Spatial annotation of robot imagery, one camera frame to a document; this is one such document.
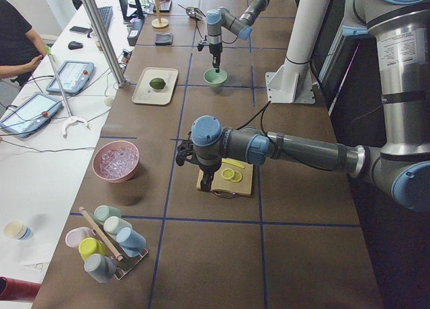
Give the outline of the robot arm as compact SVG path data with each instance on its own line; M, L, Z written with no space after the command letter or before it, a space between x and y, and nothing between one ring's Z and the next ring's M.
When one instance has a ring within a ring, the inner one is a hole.
M338 143L199 117L175 161L200 168L201 190L211 191L224 158L252 165L284 159L347 173L405 208L429 210L429 0L345 0L339 33L376 39L370 70L378 72L371 82L381 86L380 105L370 112L332 105Z
M222 28L236 35L242 40L249 38L252 25L258 15L265 11L269 5L269 0L251 0L251 4L244 11L240 18L235 17L225 7L211 9L206 12L205 38L199 41L198 51L202 51L204 46L209 47L212 55L212 66L216 73L220 72L222 53Z

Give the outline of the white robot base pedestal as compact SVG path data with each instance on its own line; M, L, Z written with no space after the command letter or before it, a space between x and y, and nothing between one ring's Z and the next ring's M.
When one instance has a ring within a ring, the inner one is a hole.
M272 103L315 103L310 61L331 0L300 0L283 65L266 73Z

